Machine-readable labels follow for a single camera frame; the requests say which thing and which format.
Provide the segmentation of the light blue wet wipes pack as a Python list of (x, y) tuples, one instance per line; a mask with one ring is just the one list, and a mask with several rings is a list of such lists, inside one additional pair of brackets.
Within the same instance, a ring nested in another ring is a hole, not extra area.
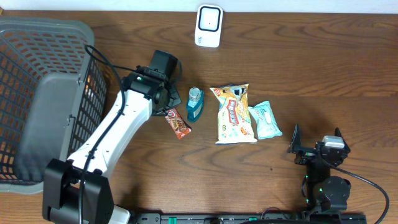
[(254, 107), (249, 106), (248, 110), (256, 122), (258, 139), (269, 139), (282, 135), (269, 101), (264, 101)]

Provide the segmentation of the teal mouthwash bottle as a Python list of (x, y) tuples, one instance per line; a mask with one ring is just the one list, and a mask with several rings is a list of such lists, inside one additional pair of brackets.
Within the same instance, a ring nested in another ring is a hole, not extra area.
[(188, 92), (188, 101), (186, 105), (187, 119), (189, 122), (196, 122), (203, 112), (204, 91), (197, 87), (192, 87)]

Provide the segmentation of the yellow snack chips bag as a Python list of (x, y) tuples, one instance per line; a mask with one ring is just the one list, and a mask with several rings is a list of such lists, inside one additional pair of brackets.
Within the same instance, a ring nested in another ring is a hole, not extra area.
[(257, 142), (248, 110), (248, 88), (248, 83), (210, 88), (220, 103), (216, 144)]

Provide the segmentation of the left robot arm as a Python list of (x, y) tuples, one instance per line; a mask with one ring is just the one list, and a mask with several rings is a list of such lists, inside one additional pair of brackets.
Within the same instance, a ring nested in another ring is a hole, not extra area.
[(52, 159), (44, 172), (43, 218), (52, 223), (128, 223), (115, 205), (109, 178), (137, 130), (151, 116), (180, 104), (174, 81), (136, 73), (124, 78), (113, 107), (67, 160)]

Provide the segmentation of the red chocolate bar wrapper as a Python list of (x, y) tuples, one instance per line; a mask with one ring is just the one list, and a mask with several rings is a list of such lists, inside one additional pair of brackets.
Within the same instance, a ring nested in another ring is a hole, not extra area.
[(192, 131), (191, 127), (183, 120), (175, 108), (167, 111), (165, 119), (173, 129), (178, 139), (182, 139)]

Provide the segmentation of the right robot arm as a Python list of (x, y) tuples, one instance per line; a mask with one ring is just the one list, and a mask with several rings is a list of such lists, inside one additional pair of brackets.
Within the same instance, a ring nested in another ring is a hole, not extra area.
[(296, 125), (287, 152), (296, 155), (295, 164), (307, 169), (302, 193), (308, 200), (309, 209), (319, 213), (347, 209), (351, 184), (331, 175), (331, 170), (342, 164), (351, 152), (338, 128), (334, 135), (324, 136), (313, 147), (304, 147), (299, 125)]

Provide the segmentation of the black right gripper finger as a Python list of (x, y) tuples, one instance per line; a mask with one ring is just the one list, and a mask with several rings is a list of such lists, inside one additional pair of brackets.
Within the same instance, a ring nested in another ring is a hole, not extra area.
[(344, 151), (345, 151), (346, 153), (350, 153), (350, 152), (351, 152), (351, 149), (349, 148), (348, 144), (347, 144), (346, 141), (344, 140), (344, 138), (343, 138), (343, 136), (342, 136), (342, 133), (341, 133), (341, 131), (340, 131), (339, 128), (335, 128), (334, 136), (339, 137), (339, 138), (343, 141), (343, 144), (344, 144), (343, 149), (344, 149)]
[(294, 133), (292, 136), (292, 140), (287, 148), (288, 153), (297, 154), (302, 150), (301, 145), (301, 137), (300, 137), (300, 128), (299, 125), (295, 125)]

